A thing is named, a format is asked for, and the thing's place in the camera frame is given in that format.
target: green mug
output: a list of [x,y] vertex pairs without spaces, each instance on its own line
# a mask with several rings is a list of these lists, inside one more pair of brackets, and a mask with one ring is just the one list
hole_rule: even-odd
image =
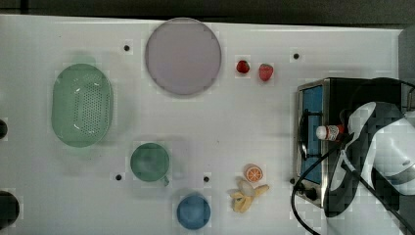
[[132,154],[130,164],[137,178],[146,182],[163,180],[164,186],[168,185],[165,175],[170,167],[170,157],[162,146],[155,143],[140,145]]

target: black hole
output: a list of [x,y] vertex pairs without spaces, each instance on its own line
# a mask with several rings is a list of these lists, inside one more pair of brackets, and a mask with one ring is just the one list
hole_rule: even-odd
[[3,139],[7,134],[8,128],[6,122],[0,119],[0,139]]

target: round plate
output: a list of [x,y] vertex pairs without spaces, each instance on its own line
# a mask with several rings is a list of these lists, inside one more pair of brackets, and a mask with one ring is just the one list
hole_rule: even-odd
[[146,65],[155,83],[179,95],[208,89],[221,63],[213,32],[193,19],[177,18],[160,25],[146,47]]
[[180,224],[187,229],[200,229],[210,219],[210,206],[202,196],[186,197],[177,207],[177,218]]

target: strawberry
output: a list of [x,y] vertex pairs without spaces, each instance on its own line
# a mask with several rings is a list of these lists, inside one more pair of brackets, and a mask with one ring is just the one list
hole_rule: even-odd
[[240,61],[236,66],[236,70],[240,73],[247,73],[250,71],[250,65],[248,65],[248,62],[246,61]]
[[274,68],[267,64],[262,64],[259,67],[259,78],[262,81],[267,81],[271,78],[272,73],[274,72]]

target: green colander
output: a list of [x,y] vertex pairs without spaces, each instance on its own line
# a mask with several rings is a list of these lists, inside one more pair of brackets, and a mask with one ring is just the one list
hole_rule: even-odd
[[53,89],[52,127],[64,143],[82,148],[100,141],[113,118],[113,90],[97,68],[77,64],[59,74]]

